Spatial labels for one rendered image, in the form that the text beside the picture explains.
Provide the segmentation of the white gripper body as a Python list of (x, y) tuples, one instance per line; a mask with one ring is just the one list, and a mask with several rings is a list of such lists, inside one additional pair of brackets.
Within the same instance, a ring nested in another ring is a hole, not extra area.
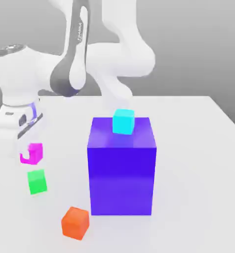
[(10, 141), (19, 152), (21, 146), (32, 143), (33, 127), (42, 117), (43, 113), (0, 112), (0, 139)]

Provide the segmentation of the small orange cube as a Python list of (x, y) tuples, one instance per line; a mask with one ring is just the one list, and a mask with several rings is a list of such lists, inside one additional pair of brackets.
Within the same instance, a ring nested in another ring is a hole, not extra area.
[(89, 212), (70, 207), (61, 220), (61, 226), (64, 236), (81, 241), (89, 228)]

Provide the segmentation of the large purple box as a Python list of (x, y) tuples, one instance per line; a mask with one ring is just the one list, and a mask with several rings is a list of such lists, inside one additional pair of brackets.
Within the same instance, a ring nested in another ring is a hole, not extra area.
[(112, 118), (93, 118), (87, 160), (92, 215), (151, 215), (157, 146), (149, 118), (131, 135), (112, 131)]

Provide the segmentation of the small magenta cube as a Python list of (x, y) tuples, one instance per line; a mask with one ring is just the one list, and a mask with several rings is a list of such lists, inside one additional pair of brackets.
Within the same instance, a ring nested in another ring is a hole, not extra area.
[(43, 158), (43, 144), (42, 143), (31, 143), (28, 147), (29, 158), (25, 159), (20, 154), (20, 162), (23, 164), (37, 165), (38, 162)]

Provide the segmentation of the small cyan cube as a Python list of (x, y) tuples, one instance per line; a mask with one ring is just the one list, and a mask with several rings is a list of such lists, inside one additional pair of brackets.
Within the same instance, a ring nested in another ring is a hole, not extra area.
[(117, 109), (113, 115), (113, 133), (131, 135), (135, 126), (134, 110)]

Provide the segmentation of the small green cube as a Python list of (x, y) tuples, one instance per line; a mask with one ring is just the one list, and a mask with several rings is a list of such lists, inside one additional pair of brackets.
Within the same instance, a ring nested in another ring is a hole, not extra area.
[(47, 184), (43, 169), (27, 172), (28, 185), (31, 195), (47, 191)]

